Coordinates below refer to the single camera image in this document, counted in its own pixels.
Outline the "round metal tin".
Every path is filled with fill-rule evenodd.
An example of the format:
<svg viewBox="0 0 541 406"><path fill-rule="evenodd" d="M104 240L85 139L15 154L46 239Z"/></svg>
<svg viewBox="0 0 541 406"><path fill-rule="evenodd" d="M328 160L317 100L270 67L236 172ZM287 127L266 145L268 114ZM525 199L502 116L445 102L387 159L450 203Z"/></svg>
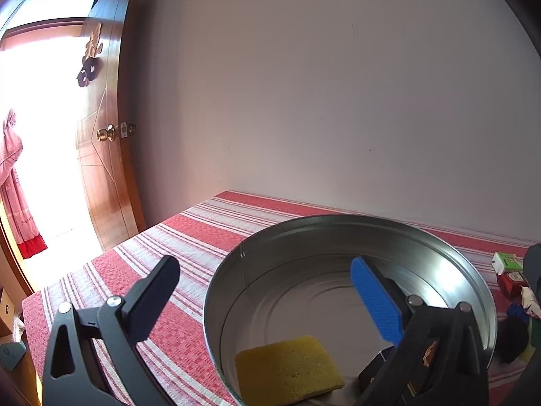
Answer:
<svg viewBox="0 0 541 406"><path fill-rule="evenodd" d="M241 403L235 359L257 346L315 337L345 386L315 405L352 405L358 377L384 348L350 279L355 257L370 260L407 295L435 307L466 301L479 326L482 367L492 360L497 316L478 270L436 235L389 219L327 215L272 225L235 247L218 266L204 304L208 354L235 403Z"/></svg>

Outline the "yellow sponge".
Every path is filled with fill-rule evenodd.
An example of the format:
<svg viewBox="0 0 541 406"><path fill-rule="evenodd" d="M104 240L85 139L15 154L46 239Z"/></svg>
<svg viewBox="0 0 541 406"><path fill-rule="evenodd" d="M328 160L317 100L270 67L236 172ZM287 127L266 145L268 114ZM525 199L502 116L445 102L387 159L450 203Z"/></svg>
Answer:
<svg viewBox="0 0 541 406"><path fill-rule="evenodd" d="M243 350L235 364L247 405L291 405L345 386L333 358L311 335Z"/></svg>

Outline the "red snack packet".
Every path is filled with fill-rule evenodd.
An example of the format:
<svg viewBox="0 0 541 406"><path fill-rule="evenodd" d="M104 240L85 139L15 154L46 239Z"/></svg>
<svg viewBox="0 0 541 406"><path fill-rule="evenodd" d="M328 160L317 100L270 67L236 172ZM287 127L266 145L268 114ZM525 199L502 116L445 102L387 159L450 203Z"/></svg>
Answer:
<svg viewBox="0 0 541 406"><path fill-rule="evenodd" d="M510 271L497 276L499 288L506 299L512 300L522 294L528 283L520 271Z"/></svg>

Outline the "green tissue pack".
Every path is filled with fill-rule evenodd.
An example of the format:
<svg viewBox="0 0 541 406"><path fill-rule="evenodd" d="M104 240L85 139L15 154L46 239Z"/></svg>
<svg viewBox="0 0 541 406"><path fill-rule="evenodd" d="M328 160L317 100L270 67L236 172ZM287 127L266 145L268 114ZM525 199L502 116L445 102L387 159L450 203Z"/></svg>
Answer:
<svg viewBox="0 0 541 406"><path fill-rule="evenodd" d="M522 262L514 254L495 252L492 257L492 267L497 275L521 272Z"/></svg>

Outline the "red hanging cloth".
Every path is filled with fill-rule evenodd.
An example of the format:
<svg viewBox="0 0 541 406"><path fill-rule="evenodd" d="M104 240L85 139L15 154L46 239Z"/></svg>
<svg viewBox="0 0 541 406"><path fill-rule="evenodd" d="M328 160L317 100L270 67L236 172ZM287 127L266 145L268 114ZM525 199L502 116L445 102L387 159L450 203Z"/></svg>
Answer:
<svg viewBox="0 0 541 406"><path fill-rule="evenodd" d="M10 110L1 126L1 200L19 253L27 260L48 247L30 213L15 169L23 151L16 121L15 112Z"/></svg>

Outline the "red striped tablecloth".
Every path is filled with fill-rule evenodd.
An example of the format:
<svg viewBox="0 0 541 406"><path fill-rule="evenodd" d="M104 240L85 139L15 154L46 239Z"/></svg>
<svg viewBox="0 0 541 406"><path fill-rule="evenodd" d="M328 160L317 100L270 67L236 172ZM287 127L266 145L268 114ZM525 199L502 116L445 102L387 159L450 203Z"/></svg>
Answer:
<svg viewBox="0 0 541 406"><path fill-rule="evenodd" d="M359 374L392 346L373 323L356 260L406 299L472 323L479 403L498 404L525 364L494 356L508 302L492 258L528 243L406 225L225 191L27 298L23 314L46 405L248 405L248 360L288 341L314 345L304 374L332 380L299 405L360 405ZM460 313L460 306L466 307Z"/></svg>

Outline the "wooden door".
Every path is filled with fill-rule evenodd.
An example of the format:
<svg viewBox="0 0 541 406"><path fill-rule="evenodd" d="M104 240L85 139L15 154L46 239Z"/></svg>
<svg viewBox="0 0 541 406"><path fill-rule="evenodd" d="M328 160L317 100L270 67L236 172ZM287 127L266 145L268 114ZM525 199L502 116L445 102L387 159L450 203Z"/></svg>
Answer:
<svg viewBox="0 0 541 406"><path fill-rule="evenodd" d="M138 0L96 0L85 19L79 76L88 109L76 147L94 232L108 250L146 227L130 141L137 127L129 115L130 53Z"/></svg>

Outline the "brass door knob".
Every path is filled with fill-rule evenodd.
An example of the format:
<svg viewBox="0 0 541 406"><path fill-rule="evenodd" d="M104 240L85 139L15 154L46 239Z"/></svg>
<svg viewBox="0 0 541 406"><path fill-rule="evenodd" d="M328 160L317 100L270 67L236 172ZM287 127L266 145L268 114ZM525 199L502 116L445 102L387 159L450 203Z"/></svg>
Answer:
<svg viewBox="0 0 541 406"><path fill-rule="evenodd" d="M96 131L98 141L115 141L118 138L132 137L137 133L137 126L133 123L122 122L118 126L109 124L106 128Z"/></svg>

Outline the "door hanging ornament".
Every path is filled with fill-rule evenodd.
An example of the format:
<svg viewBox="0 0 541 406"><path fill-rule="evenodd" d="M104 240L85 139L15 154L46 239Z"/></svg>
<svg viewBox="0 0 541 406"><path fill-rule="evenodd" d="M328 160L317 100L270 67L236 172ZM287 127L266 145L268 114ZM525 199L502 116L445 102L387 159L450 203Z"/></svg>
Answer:
<svg viewBox="0 0 541 406"><path fill-rule="evenodd" d="M98 55L103 50L101 41L102 23L98 23L91 32L88 42L85 44L85 53L81 59L81 70L77 75L78 85L83 88L94 81L97 77L101 64Z"/></svg>

